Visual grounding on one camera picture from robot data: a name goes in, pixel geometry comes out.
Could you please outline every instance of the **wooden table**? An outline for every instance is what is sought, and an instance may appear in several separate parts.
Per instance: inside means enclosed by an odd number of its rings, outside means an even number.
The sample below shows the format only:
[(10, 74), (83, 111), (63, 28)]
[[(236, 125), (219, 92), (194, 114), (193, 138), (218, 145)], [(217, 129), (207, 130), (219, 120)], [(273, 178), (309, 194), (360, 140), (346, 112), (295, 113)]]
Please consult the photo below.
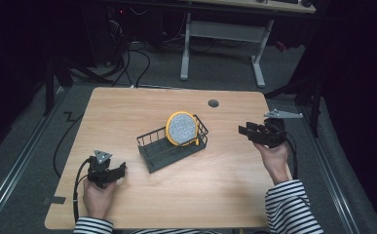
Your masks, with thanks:
[[(218, 107), (208, 101), (216, 99)], [(207, 147), (153, 174), (136, 138), (162, 128), (173, 112), (197, 114), (209, 130)], [(50, 229), (73, 229), (72, 193), (80, 165), (94, 149), (112, 153), (110, 168), (127, 163), (108, 219), (115, 228), (212, 228), (267, 225), (264, 196), (272, 181), (259, 152), (238, 126), (263, 123), (257, 92), (96, 88), (46, 217)], [(79, 214), (83, 205), (79, 187)]]

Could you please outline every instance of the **striped sleeve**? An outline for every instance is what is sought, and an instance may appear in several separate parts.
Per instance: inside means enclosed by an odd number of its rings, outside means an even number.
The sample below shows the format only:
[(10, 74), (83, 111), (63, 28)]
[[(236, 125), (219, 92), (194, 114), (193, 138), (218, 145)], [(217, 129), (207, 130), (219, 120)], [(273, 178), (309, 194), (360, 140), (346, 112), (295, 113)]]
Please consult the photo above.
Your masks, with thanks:
[(113, 223), (111, 221), (92, 217), (79, 217), (73, 233), (110, 234), (112, 230)]
[(266, 213), (271, 233), (323, 233), (310, 211), (303, 183), (280, 183), (266, 194)]
[(202, 234), (197, 229), (141, 229), (132, 234)]

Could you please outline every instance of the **table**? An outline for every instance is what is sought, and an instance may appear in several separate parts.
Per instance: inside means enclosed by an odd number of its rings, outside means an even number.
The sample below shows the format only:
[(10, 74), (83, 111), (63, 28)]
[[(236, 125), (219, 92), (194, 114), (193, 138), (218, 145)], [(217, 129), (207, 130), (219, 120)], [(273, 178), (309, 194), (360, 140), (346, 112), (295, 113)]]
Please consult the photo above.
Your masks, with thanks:
[[(210, 99), (219, 106), (210, 107)], [(149, 174), (136, 138), (162, 128), (179, 110), (199, 116), (209, 130), (207, 147)], [(266, 112), (257, 92), (96, 88), (55, 194), (66, 201), (51, 204), (46, 227), (74, 228), (75, 176), (94, 149), (113, 154), (110, 168), (127, 163), (108, 215), (115, 228), (266, 226), (264, 197), (272, 181), (259, 152), (238, 133), (246, 121), (262, 124)], [(82, 195), (81, 184), (79, 214), (86, 215)]]
[[(314, 6), (309, 8), (298, 4), (289, 4), (277, 1), (266, 1), (264, 3), (258, 3), (255, 0), (190, 0), (191, 2), (207, 3), (207, 4), (217, 4), (226, 5), (232, 7), (245, 7), (254, 9), (264, 9), (269, 11), (285, 11), (292, 13), (308, 13), (313, 14), (316, 12)], [(265, 87), (265, 82), (263, 74), (260, 67), (260, 59), (264, 52), (264, 48), (267, 44), (267, 40), (270, 36), (270, 32), (273, 26), (274, 20), (270, 19), (266, 26), (247, 26), (220, 22), (210, 22), (202, 20), (191, 20), (191, 14), (187, 14), (187, 21), (185, 27), (185, 45), (184, 52), (182, 56), (181, 64), (181, 80), (188, 79), (189, 71), (189, 56), (190, 56), (190, 38), (191, 36), (208, 37), (216, 39), (225, 40), (236, 40), (236, 41), (246, 41), (259, 43), (255, 55), (251, 57), (251, 64), (254, 70), (255, 79), (257, 86), (260, 88)]]

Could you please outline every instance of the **white desk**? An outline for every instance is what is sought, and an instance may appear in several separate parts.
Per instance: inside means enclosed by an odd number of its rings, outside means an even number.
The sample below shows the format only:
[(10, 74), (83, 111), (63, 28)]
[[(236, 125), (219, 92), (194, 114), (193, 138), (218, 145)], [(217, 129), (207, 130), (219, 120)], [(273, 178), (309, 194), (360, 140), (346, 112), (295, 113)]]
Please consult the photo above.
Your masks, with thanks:
[[(311, 6), (310, 8), (306, 8), (303, 7), (301, 3), (289, 4), (271, 0), (269, 0), (266, 3), (258, 3), (256, 0), (190, 0), (188, 4), (192, 4), (192, 2), (221, 4), (236, 7), (259, 8), (269, 11), (285, 11), (302, 14), (313, 14), (316, 11), (316, 9), (313, 6)], [(267, 40), (270, 36), (273, 23), (273, 20), (269, 20), (265, 27), (255, 27), (238, 24), (191, 20), (191, 14), (188, 13), (185, 30), (185, 47), (182, 56), (180, 79), (188, 79), (190, 37), (198, 36), (225, 40), (246, 41), (259, 43), (259, 47), (255, 52), (255, 56), (251, 57), (251, 64), (254, 69), (254, 75), (257, 81), (257, 86), (260, 88), (264, 88), (265, 82), (259, 62), (261, 56), (263, 55), (264, 48), (267, 44)]]

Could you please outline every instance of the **wrist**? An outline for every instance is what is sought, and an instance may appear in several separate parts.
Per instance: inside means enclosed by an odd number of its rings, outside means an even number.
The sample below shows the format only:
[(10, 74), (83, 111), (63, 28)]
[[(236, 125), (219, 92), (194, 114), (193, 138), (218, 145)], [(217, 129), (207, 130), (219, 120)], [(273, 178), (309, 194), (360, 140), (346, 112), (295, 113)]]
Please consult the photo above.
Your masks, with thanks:
[(288, 175), (286, 172), (281, 173), (270, 173), (270, 177), (274, 183), (274, 185), (277, 185), (282, 182), (289, 181)]
[(93, 218), (97, 218), (97, 219), (106, 219), (106, 214), (105, 213), (93, 212), (93, 213), (88, 213), (88, 216), (89, 217), (93, 217)]

